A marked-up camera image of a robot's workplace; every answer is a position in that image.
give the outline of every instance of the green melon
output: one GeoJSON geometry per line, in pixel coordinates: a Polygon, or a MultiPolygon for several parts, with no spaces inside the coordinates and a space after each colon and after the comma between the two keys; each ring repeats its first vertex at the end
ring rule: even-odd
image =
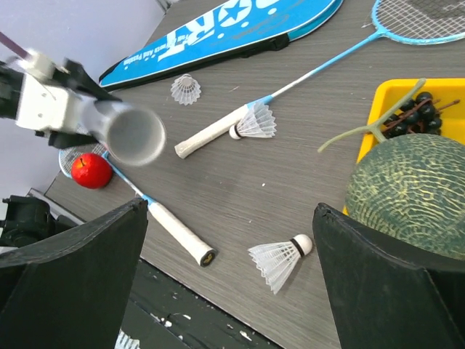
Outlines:
{"type": "Polygon", "coordinates": [[[378,144],[352,173],[346,208],[370,228],[465,260],[465,146],[421,134],[378,144]]]}

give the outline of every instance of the table surface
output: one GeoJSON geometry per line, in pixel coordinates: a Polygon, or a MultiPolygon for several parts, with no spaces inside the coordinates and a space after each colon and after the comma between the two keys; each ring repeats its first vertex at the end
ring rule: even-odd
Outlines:
{"type": "MultiPolygon", "coordinates": [[[[222,2],[175,4],[152,39],[222,2]]],[[[225,135],[184,160],[174,146],[373,33],[373,26],[362,28],[372,5],[373,0],[348,0],[322,28],[279,52],[192,72],[203,93],[191,106],[173,101],[173,79],[117,93],[153,108],[168,132],[159,161],[123,170],[219,250],[210,267],[200,268],[150,218],[142,257],[288,349],[340,348],[317,252],[302,261],[285,289],[274,296],[247,249],[299,233],[312,235],[312,213],[320,201],[341,209],[361,136],[341,140],[322,154],[317,148],[366,122],[374,92],[383,81],[463,76],[465,42],[412,47],[380,39],[274,101],[275,138],[234,141],[225,135]]],[[[134,194],[118,178],[92,191],[59,175],[47,195],[91,220],[134,194]]]]}

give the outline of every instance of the red apple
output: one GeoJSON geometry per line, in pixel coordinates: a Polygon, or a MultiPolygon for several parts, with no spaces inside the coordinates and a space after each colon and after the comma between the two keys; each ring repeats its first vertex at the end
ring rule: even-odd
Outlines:
{"type": "Polygon", "coordinates": [[[73,163],[71,177],[85,188],[98,189],[105,187],[111,180],[113,170],[100,155],[85,153],[73,163]]]}

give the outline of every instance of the racket handle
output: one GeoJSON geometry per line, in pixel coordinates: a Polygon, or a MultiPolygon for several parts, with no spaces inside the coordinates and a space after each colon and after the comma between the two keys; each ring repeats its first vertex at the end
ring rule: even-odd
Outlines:
{"type": "Polygon", "coordinates": [[[202,148],[205,144],[228,132],[232,125],[236,125],[247,114],[247,111],[248,106],[245,104],[232,113],[227,114],[188,140],[176,145],[174,147],[176,154],[181,159],[185,159],[197,149],[202,148]]]}
{"type": "Polygon", "coordinates": [[[184,247],[201,267],[213,262],[217,251],[199,239],[188,227],[159,202],[149,202],[152,216],[184,247]]]}

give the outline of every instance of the yellow tray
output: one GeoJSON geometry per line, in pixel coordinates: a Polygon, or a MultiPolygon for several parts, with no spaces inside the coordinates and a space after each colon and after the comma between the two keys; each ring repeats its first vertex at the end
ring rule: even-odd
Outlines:
{"type": "MultiPolygon", "coordinates": [[[[367,124],[379,119],[400,98],[410,91],[418,82],[418,79],[394,79],[388,80],[378,86],[371,105],[367,124]]],[[[438,106],[461,100],[457,105],[445,109],[441,114],[442,136],[452,138],[465,145],[465,79],[427,79],[420,92],[431,92],[434,99],[441,99],[438,106]]],[[[372,134],[363,136],[357,163],[378,144],[372,134]]]]}

